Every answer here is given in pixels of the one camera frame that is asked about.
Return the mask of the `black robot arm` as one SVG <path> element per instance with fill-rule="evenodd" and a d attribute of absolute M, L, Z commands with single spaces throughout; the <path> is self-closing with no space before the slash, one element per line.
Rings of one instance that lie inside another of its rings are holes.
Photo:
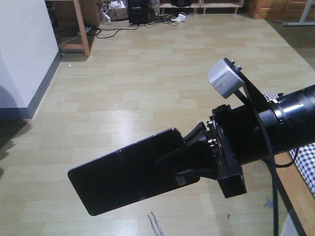
<path fill-rule="evenodd" d="M 315 88 L 273 101 L 264 97 L 238 108 L 221 105 L 184 144 L 156 164 L 166 176 L 214 179 L 225 197 L 246 193 L 242 166 L 315 141 Z"/>

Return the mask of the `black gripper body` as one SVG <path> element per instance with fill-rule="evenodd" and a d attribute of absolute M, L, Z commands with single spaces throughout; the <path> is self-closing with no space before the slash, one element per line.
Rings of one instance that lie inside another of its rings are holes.
<path fill-rule="evenodd" d="M 232 109 L 221 105 L 212 110 L 216 139 L 218 183 L 226 198 L 247 192 L 242 165 L 269 157 L 267 143 L 252 107 Z"/>

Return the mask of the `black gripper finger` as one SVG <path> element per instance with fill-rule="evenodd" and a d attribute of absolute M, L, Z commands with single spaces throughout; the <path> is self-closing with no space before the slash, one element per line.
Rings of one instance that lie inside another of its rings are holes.
<path fill-rule="evenodd" d="M 211 132 L 200 122 L 184 137 L 184 145 L 156 161 L 167 177 L 193 176 L 217 179 L 218 167 L 208 143 Z"/>

